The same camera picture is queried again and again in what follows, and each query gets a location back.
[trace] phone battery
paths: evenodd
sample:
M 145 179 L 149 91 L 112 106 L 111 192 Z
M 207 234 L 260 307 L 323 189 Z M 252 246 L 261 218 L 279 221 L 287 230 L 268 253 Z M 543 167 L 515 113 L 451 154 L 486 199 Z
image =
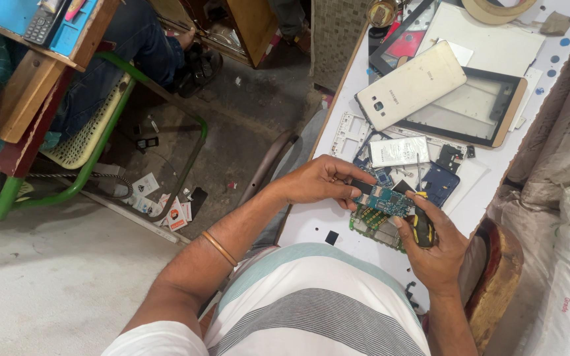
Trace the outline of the phone battery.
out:
M 368 155 L 374 168 L 429 162 L 428 142 L 425 136 L 404 137 L 368 143 Z

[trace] white striped t-shirt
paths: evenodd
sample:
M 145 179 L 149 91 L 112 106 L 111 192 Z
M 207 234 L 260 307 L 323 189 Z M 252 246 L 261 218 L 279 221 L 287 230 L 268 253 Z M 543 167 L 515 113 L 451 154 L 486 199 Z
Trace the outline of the white striped t-shirt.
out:
M 239 264 L 202 341 L 173 321 L 118 336 L 103 356 L 430 355 L 397 282 L 336 247 L 269 248 Z

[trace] gold bangle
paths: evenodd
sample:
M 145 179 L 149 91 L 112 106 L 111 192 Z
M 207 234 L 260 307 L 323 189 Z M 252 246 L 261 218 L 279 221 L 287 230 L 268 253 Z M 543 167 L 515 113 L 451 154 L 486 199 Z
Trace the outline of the gold bangle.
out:
M 224 257 L 226 257 L 226 260 L 228 260 L 228 262 L 230 262 L 231 265 L 233 265 L 233 267 L 237 267 L 237 262 L 234 260 L 233 256 L 231 254 L 228 253 L 228 251 L 226 251 L 225 248 L 223 248 L 219 242 L 217 242 L 217 240 L 215 240 L 214 237 L 212 237 L 211 234 L 208 233 L 208 231 L 202 231 L 202 235 L 203 237 L 205 237 L 208 241 L 210 241 L 210 243 L 219 250 L 219 252 L 224 255 Z

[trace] floor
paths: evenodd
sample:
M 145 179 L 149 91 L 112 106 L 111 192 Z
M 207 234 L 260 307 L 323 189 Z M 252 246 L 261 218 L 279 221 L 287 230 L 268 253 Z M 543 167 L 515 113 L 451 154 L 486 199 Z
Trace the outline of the floor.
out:
M 208 122 L 206 144 L 184 187 L 201 187 L 208 193 L 202 209 L 178 232 L 189 239 L 218 221 L 236 206 L 243 190 L 273 142 L 285 130 L 302 131 L 321 109 L 321 94 L 308 77 L 310 58 L 281 41 L 258 69 L 224 57 L 217 77 L 186 105 Z M 155 133 L 151 121 L 160 130 Z M 133 127 L 140 125 L 141 134 Z M 158 201 L 176 183 L 193 149 L 198 131 L 195 122 L 142 86 L 136 87 L 110 141 L 103 163 L 126 168 L 131 182 L 152 172 L 161 189 L 147 198 Z M 145 154 L 134 149 L 135 140 L 157 136 L 160 145 Z M 236 182 L 236 189 L 228 184 Z
M 179 251 L 79 194 L 0 222 L 0 355 L 100 355 Z

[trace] jeans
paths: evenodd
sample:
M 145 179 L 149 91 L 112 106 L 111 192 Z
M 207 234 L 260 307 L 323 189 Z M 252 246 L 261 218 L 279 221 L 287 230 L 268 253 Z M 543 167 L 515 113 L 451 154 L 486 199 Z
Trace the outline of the jeans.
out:
M 279 21 L 279 28 L 285 37 L 293 38 L 303 28 L 305 11 L 300 0 L 269 0 L 270 7 Z
M 276 166 L 276 171 L 272 176 L 274 179 L 278 179 L 283 175 L 292 172 L 294 169 L 302 166 L 307 162 L 309 155 L 312 153 L 313 145 L 316 143 L 316 139 L 321 132 L 322 124 L 324 124 L 324 119 L 327 117 L 328 109 L 322 109 L 318 111 L 312 119 L 305 125 L 303 132 L 300 137 L 290 147 L 289 151 L 283 156 L 279 165 Z M 257 251 L 260 248 L 271 247 L 276 244 L 276 239 L 278 238 L 279 230 L 281 230 L 281 225 L 285 220 L 285 214 L 287 214 L 287 209 L 289 206 L 285 206 L 280 212 L 272 218 L 272 220 L 267 224 L 265 229 L 261 231 L 257 239 L 254 241 L 251 251 Z
M 103 40 L 115 43 L 115 54 L 139 63 L 142 72 L 162 86 L 171 84 L 175 70 L 184 66 L 184 52 L 178 40 L 165 35 L 156 12 L 146 0 L 119 4 Z M 60 142 L 75 135 L 122 76 L 123 71 L 112 63 L 92 58 L 84 72 L 74 74 L 49 130 L 61 133 Z

